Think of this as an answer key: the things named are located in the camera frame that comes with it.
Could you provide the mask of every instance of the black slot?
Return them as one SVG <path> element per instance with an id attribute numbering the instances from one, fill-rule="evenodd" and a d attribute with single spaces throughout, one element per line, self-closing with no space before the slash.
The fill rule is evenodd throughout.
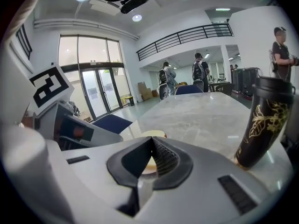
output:
<path id="1" fill-rule="evenodd" d="M 245 214 L 254 209 L 257 204 L 248 196 L 248 194 L 236 183 L 229 175 L 218 178 L 219 183 L 228 194 L 240 214 Z"/>
<path id="2" fill-rule="evenodd" d="M 73 164 L 73 163 L 76 163 L 76 162 L 82 162 L 82 161 L 87 160 L 87 159 L 89 159 L 89 157 L 84 155 L 84 156 L 80 156 L 80 157 L 77 157 L 77 158 L 67 159 L 66 161 L 67 161 L 68 164 Z"/>

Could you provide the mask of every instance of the white tabletop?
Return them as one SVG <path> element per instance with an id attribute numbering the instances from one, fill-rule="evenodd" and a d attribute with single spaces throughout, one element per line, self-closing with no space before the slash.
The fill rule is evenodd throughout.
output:
<path id="1" fill-rule="evenodd" d="M 170 139 L 216 151 L 233 161 L 249 114 L 247 107 L 220 92 L 170 96 L 121 136 L 131 140 L 145 131 L 161 130 Z M 292 175 L 292 166 L 279 139 L 249 172 L 270 192 L 282 188 Z"/>

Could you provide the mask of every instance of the railing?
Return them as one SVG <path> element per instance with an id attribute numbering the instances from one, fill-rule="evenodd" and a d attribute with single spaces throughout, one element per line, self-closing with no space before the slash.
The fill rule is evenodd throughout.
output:
<path id="1" fill-rule="evenodd" d="M 139 61 L 168 48 L 195 40 L 218 36 L 234 36 L 228 23 L 204 25 L 163 37 L 137 51 Z"/>
<path id="2" fill-rule="evenodd" d="M 24 28 L 24 24 L 21 26 L 21 28 L 16 32 L 16 37 L 18 38 L 20 45 L 24 51 L 24 53 L 26 54 L 28 60 L 30 59 L 30 53 L 32 52 L 32 48 L 29 44 L 26 32 L 25 32 L 25 28 Z"/>

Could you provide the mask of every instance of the black tumbler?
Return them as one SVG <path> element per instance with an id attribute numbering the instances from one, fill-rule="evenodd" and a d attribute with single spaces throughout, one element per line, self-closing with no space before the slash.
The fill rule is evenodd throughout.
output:
<path id="1" fill-rule="evenodd" d="M 271 147 L 293 104 L 292 84 L 282 79 L 257 78 L 252 90 L 249 121 L 235 153 L 235 163 L 243 169 L 254 166 Z"/>

